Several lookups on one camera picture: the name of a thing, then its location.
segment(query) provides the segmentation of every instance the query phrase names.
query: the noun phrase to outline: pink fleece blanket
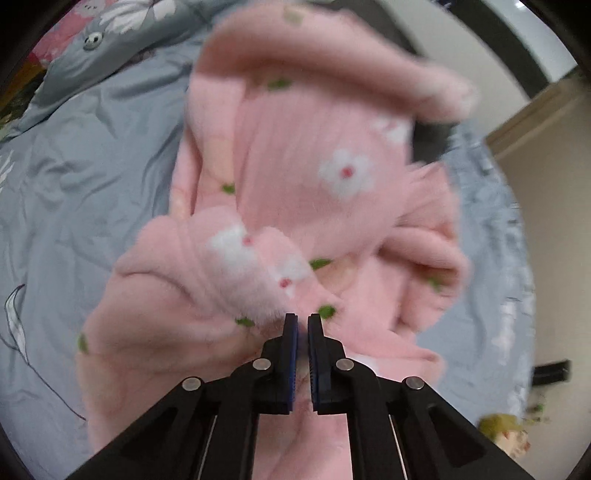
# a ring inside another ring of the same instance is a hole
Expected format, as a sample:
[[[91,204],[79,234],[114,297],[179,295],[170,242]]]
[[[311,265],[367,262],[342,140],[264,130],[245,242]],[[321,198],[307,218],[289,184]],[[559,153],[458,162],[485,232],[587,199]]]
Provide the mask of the pink fleece blanket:
[[[435,382],[417,347],[469,266],[444,168],[408,165],[415,118],[456,121],[462,78],[382,41],[350,14],[258,5],[212,34],[191,76],[170,215],[115,264],[77,370],[100,449],[185,377],[254,359],[286,313],[319,312],[349,357]],[[256,480],[351,478],[346,420],[261,419]]]

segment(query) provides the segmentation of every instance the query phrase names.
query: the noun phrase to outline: metal screw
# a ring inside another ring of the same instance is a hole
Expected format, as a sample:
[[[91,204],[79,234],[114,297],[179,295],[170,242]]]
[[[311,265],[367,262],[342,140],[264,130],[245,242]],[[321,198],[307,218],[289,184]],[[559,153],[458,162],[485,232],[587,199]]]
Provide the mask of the metal screw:
[[[201,387],[201,380],[197,377],[189,377],[183,380],[183,388],[188,392],[194,392]]]
[[[405,383],[411,390],[421,390],[425,386],[424,380],[419,377],[408,377]]]
[[[353,370],[354,366],[355,362],[353,362],[350,358],[341,358],[340,360],[336,361],[336,368],[345,372]]]
[[[255,370],[269,370],[271,368],[271,361],[267,358],[257,358],[252,366]]]

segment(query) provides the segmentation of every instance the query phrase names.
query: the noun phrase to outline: bed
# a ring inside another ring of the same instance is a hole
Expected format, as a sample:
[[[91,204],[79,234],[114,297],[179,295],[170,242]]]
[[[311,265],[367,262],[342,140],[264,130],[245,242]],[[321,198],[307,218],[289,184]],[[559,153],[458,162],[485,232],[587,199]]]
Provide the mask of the bed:
[[[90,455],[76,338],[114,261],[167,212],[191,66],[239,4],[113,4],[50,64],[0,143],[0,424],[37,480],[62,479]],[[519,416],[534,341],[519,208],[469,123],[446,136],[473,276],[419,343],[444,356],[438,391],[470,421]]]

